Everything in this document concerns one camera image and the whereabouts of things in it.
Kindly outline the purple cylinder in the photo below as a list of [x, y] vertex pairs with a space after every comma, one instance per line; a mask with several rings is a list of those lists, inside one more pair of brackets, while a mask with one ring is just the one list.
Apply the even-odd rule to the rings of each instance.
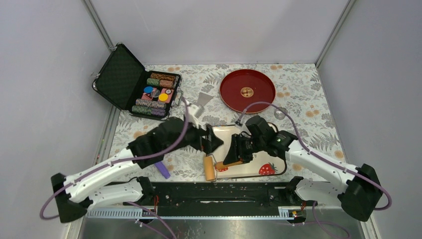
[[164, 163], [162, 161], [159, 161], [157, 163], [154, 164], [155, 167], [159, 170], [159, 172], [161, 173], [161, 175], [165, 178], [165, 179], [169, 179], [170, 178], [170, 172], [168, 171], [167, 167], [164, 165]]

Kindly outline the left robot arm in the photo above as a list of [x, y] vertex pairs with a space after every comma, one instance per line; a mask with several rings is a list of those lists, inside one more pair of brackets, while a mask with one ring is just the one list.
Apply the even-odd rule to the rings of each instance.
[[211, 125], [206, 124], [205, 128], [199, 125], [195, 116], [197, 106], [187, 104], [185, 109], [183, 119], [168, 118], [108, 160], [73, 175], [53, 175], [53, 197], [60, 222], [73, 222], [89, 210], [111, 204], [137, 201], [150, 204], [154, 200], [154, 190], [147, 177], [119, 184], [114, 181], [162, 161], [165, 154], [177, 149], [190, 146], [211, 154], [224, 144]]

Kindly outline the red round plate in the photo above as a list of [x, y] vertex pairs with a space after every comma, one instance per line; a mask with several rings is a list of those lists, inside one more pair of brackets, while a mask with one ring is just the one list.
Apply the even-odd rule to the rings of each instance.
[[242, 112], [255, 102], [272, 103], [276, 89], [265, 74], [251, 69], [235, 70], [227, 74], [219, 87], [221, 100], [231, 110]]

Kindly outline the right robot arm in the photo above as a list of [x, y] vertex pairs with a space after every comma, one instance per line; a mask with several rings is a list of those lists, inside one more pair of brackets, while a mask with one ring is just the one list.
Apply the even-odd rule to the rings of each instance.
[[228, 154], [219, 166], [246, 164], [252, 161], [254, 154], [266, 152], [285, 162], [299, 164], [325, 179], [313, 183], [295, 177], [285, 192], [288, 203], [298, 205], [302, 201], [315, 201], [335, 204], [356, 220], [369, 220], [384, 194], [372, 166], [363, 164], [358, 167], [336, 162], [306, 146], [296, 135], [271, 127], [260, 116], [250, 118], [245, 125], [248, 132], [231, 136]]

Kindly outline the black poker chip case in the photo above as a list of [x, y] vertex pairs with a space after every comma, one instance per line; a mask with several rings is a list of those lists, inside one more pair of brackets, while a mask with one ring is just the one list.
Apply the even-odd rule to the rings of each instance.
[[164, 120], [179, 96], [182, 76], [148, 71], [122, 43], [102, 66], [92, 89], [121, 111], [139, 118]]

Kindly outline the white strawberry tray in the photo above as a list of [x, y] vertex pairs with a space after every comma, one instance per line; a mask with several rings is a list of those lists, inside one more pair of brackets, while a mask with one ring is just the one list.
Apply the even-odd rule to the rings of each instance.
[[[213, 131], [217, 137], [224, 141], [224, 145], [220, 146], [210, 155], [222, 156], [223, 160], [228, 153], [231, 136], [235, 133], [240, 134], [242, 131], [249, 133], [249, 130], [245, 126], [240, 127], [235, 124], [213, 126]], [[245, 166], [246, 173], [244, 176], [239, 178], [276, 176], [285, 173], [287, 166], [284, 160], [278, 157], [272, 157], [265, 151], [254, 153], [253, 155], [254, 158], [252, 161], [242, 164]]]

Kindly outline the small glass cup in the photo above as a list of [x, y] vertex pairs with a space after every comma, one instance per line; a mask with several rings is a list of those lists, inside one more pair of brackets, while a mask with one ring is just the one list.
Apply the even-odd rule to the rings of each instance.
[[286, 108], [279, 108], [279, 109], [275, 109], [274, 110], [274, 117], [278, 120], [283, 120], [286, 117], [286, 113], [287, 113], [287, 109]]

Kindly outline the floral table mat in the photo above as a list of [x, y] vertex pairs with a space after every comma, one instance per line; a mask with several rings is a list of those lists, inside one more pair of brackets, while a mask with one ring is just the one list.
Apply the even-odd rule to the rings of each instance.
[[[229, 73], [240, 69], [252, 69], [266, 75], [275, 86], [273, 104], [287, 110], [299, 130], [299, 135], [307, 144], [328, 156], [344, 162], [343, 149], [336, 132], [336, 125], [329, 110], [315, 64], [209, 64], [209, 65], [149, 65], [147, 70], [176, 73], [182, 76], [179, 89], [189, 102], [196, 102], [199, 93], [212, 96], [201, 115], [201, 125], [234, 124], [240, 113], [231, 110], [222, 101], [219, 87], [222, 79]], [[269, 107], [259, 113], [268, 122], [275, 123], [278, 129], [295, 133], [289, 119], [278, 119], [275, 109]], [[146, 134], [160, 122], [131, 116], [128, 112], [119, 115], [116, 130], [108, 158], [120, 152], [137, 137]], [[203, 154], [191, 147], [169, 153], [162, 161], [171, 174], [166, 180], [155, 166], [137, 170], [118, 178], [116, 181], [128, 181], [135, 176], [146, 176], [151, 181], [205, 181]], [[287, 162], [284, 174], [249, 178], [222, 179], [218, 172], [218, 181], [262, 181], [288, 182], [294, 176], [302, 176], [314, 181], [324, 180], [302, 165]]]

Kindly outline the wooden dough roller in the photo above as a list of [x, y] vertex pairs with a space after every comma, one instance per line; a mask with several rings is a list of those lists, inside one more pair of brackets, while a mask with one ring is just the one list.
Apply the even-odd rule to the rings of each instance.
[[245, 166], [236, 164], [223, 165], [223, 157], [209, 155], [203, 158], [205, 180], [207, 182], [239, 178], [245, 175]]

